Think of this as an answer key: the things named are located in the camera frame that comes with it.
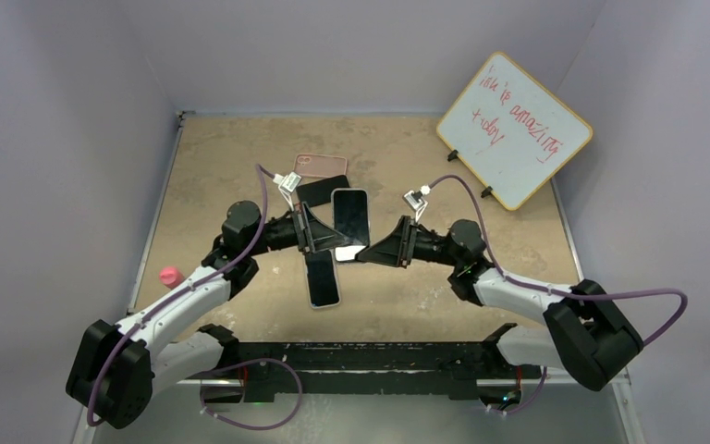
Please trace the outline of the pink phone case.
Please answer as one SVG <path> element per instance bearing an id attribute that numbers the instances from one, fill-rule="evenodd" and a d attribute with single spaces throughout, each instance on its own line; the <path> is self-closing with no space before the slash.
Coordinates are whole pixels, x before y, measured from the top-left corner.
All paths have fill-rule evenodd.
<path id="1" fill-rule="evenodd" d="M 326 179 L 347 173 L 345 157 L 327 154 L 298 154 L 293 171 L 304 178 Z"/>

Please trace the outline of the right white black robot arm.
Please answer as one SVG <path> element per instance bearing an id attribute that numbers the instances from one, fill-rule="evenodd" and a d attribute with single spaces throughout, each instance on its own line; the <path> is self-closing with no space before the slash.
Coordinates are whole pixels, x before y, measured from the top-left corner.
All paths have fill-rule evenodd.
<path id="1" fill-rule="evenodd" d="M 449 265 L 447 281 L 459 299 L 538 323 L 537 328 L 511 327 L 484 348 L 482 363 L 493 376 L 517 365 L 554 367 L 599 391 L 643 350 L 638 331 L 597 283 L 583 280 L 565 287 L 531 280 L 519 285 L 498 272 L 485 249 L 474 221 L 460 219 L 442 236 L 403 216 L 393 232 L 356 259 L 402 268 L 413 260 Z"/>

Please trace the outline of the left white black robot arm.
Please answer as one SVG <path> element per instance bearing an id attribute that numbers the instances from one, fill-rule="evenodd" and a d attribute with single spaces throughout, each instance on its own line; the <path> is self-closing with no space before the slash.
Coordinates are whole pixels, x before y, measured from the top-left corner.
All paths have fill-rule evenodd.
<path id="1" fill-rule="evenodd" d="M 252 201 L 232 204 L 212 250 L 189 278 L 149 307 L 114 324 L 98 320 L 85 330 L 67 394 L 85 406 L 89 426 L 120 429 L 169 385 L 203 372 L 233 375 L 246 362 L 230 330 L 206 325 L 183 342 L 176 337 L 246 288 L 259 270 L 254 255 L 289 247 L 308 255 L 354 242 L 306 204 L 272 219 Z"/>

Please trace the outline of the pink bottle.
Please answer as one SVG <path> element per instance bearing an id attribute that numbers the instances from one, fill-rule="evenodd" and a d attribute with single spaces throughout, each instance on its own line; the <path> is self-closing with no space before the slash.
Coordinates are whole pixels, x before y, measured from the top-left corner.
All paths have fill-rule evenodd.
<path id="1" fill-rule="evenodd" d="M 186 277 L 176 266 L 166 266 L 159 272 L 160 282 L 168 289 L 174 289 L 185 281 Z"/>

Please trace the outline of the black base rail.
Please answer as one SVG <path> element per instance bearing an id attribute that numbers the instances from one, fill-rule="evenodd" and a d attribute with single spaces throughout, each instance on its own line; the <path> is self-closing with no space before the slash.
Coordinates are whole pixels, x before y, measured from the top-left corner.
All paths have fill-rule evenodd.
<path id="1" fill-rule="evenodd" d="M 491 339 L 464 342 L 241 342 L 211 378 L 244 383 L 247 402 L 277 394 L 439 395 L 500 404 L 520 399 L 539 367 L 508 364 Z"/>

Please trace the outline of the white board yellow frame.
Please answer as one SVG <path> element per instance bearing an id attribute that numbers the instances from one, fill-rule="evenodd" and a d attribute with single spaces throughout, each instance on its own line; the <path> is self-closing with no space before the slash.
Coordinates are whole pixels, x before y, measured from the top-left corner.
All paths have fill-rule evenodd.
<path id="1" fill-rule="evenodd" d="M 589 123 L 503 52 L 486 59 L 436 133 L 510 211 L 594 136 Z"/>

